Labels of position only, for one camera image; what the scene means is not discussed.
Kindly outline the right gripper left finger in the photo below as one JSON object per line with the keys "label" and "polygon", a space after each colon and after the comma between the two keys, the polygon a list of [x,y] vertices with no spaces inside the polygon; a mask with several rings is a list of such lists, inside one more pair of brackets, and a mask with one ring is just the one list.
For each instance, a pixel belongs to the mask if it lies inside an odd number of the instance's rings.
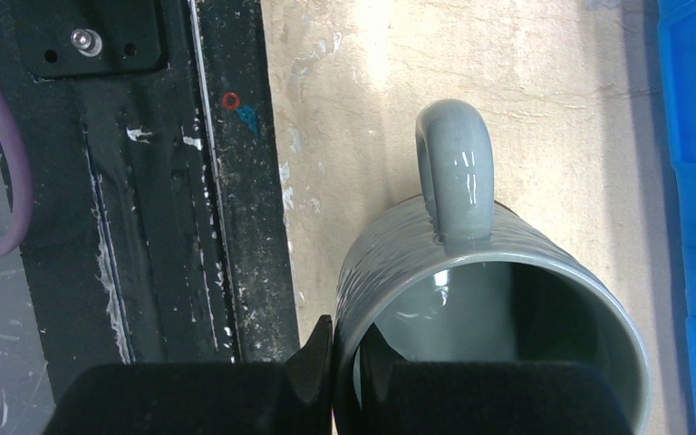
{"label": "right gripper left finger", "polygon": [[329,434],[333,322],[285,362],[110,364],[79,376],[46,434]]}

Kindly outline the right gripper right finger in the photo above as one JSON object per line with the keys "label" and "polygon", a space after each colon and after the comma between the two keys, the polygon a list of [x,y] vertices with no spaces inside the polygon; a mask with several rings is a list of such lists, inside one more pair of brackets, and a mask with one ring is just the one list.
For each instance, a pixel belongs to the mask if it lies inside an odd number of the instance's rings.
{"label": "right gripper right finger", "polygon": [[594,369],[568,362],[410,362],[372,326],[360,345],[370,434],[630,434]]}

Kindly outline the grey ceramic mug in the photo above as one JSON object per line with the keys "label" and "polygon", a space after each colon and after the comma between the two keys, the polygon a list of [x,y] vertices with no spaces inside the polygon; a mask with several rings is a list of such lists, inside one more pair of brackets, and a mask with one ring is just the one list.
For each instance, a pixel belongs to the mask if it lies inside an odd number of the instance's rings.
{"label": "grey ceramic mug", "polygon": [[652,381],[643,339],[602,281],[495,198],[488,128],[465,101],[415,127],[421,193],[356,238],[337,284],[337,429],[358,432],[360,343],[377,327],[407,360],[589,365],[636,433]]}

